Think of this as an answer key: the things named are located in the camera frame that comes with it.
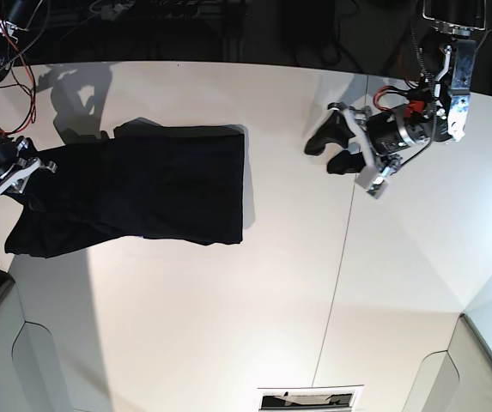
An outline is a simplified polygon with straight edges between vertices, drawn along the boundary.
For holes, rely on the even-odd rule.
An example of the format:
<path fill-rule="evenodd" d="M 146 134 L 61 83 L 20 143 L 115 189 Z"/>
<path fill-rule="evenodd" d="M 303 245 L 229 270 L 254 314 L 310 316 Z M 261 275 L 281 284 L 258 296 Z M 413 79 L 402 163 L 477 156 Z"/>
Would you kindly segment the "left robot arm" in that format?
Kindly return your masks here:
<path fill-rule="evenodd" d="M 373 167 L 379 176 L 392 175 L 406 162 L 401 152 L 464 137 L 478 51 L 472 35 L 486 28 L 486 3 L 425 1 L 418 11 L 434 29 L 437 45 L 424 51 L 420 41 L 412 41 L 421 69 L 417 84 L 379 88 L 373 97 L 376 113 L 367 106 L 330 103 L 330 116 L 305 148 L 317 155 L 329 143 L 340 146 L 327 163 L 328 173 L 356 174 Z"/>

